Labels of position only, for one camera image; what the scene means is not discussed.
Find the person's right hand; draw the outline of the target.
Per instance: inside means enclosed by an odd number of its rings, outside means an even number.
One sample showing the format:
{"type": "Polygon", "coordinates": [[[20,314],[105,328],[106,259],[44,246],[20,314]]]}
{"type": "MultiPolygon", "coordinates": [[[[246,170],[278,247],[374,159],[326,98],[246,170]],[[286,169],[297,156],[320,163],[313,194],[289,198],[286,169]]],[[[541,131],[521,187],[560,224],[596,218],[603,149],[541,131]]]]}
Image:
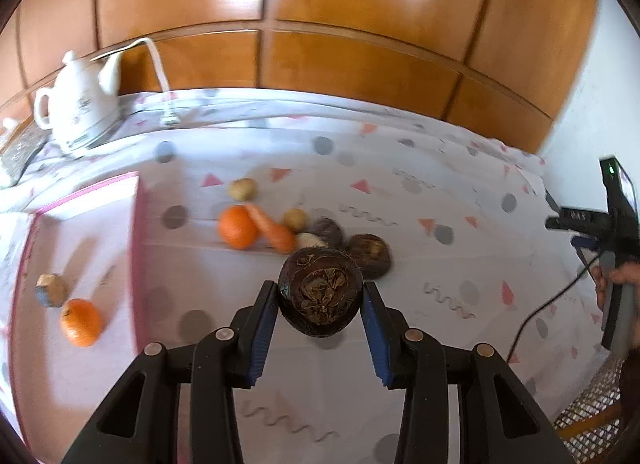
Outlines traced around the person's right hand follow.
{"type": "Polygon", "coordinates": [[[618,268],[604,273],[600,265],[594,266],[590,270],[594,284],[596,284],[597,306],[603,311],[606,298],[608,297],[608,284],[631,284],[634,287],[634,308],[636,308],[636,322],[634,322],[634,336],[632,336],[631,347],[639,347],[639,283],[640,268],[638,262],[625,262],[618,268]]]}

